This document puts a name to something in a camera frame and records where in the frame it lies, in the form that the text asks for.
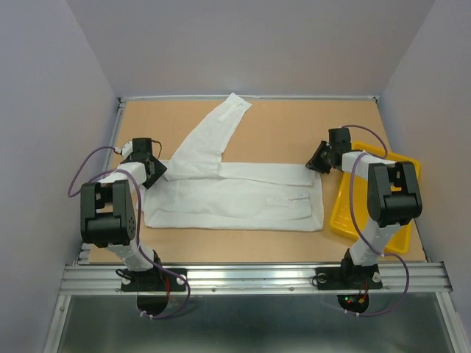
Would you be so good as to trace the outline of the white long sleeve shirt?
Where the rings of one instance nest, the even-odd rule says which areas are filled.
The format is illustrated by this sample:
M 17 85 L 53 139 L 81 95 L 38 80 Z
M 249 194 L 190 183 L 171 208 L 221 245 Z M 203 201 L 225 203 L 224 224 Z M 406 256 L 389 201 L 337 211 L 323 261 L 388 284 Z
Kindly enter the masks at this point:
M 225 163 L 231 137 L 252 105 L 232 93 L 165 161 L 144 192 L 151 228 L 317 232 L 324 223 L 322 182 L 300 164 Z

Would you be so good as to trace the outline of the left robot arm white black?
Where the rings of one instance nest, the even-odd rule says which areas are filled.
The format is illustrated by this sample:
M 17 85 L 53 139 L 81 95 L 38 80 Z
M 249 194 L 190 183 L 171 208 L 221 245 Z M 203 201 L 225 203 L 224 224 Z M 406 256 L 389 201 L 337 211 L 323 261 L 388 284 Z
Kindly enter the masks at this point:
M 106 249 L 119 257 L 126 268 L 118 273 L 129 281 L 136 279 L 149 290 L 163 284 L 160 259 L 140 240 L 141 188 L 150 189 L 166 172 L 153 153 L 155 140 L 133 138 L 114 152 L 123 161 L 117 169 L 100 174 L 83 184 L 80 196 L 82 241 Z

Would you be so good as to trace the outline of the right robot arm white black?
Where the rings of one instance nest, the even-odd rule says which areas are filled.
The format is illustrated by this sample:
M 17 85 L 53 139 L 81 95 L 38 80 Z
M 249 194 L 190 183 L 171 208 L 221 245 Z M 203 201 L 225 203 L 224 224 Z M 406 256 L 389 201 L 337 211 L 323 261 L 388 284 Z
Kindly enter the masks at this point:
M 352 147 L 350 128 L 370 132 L 383 147 L 378 157 Z M 379 259 L 386 257 L 387 243 L 401 228 L 422 213 L 422 198 L 416 169 L 410 161 L 393 161 L 382 138 L 370 128 L 348 124 L 328 130 L 328 140 L 320 142 L 305 167 L 328 174 L 335 168 L 350 175 L 349 211 L 359 239 L 345 253 L 339 268 L 339 279 L 347 287 L 355 287 L 372 273 Z M 367 222 L 360 229 L 354 211 L 354 181 L 366 181 Z

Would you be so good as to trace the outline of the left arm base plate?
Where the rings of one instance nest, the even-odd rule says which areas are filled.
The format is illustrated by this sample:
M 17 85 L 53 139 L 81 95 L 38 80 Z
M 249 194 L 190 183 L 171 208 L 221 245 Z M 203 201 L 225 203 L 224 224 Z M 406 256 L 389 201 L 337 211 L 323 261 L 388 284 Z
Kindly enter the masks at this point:
M 118 268 L 115 273 L 121 278 L 120 291 L 135 293 L 136 306 L 141 317 L 156 320 L 171 318 L 184 307 L 182 304 L 171 303 L 171 295 L 187 293 L 188 288 L 182 278 L 187 278 L 186 268 L 170 269 L 173 274 L 151 268 L 147 271 L 131 271 Z

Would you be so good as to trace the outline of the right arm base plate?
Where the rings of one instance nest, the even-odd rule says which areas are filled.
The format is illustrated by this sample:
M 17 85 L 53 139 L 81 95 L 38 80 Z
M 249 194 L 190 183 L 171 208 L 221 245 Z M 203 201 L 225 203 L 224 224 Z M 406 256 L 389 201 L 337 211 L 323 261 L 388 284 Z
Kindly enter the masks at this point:
M 354 266 L 350 270 L 340 265 L 318 267 L 311 282 L 319 290 L 336 290 L 341 308 L 355 314 L 364 314 L 369 306 L 369 292 L 383 287 L 378 265 Z

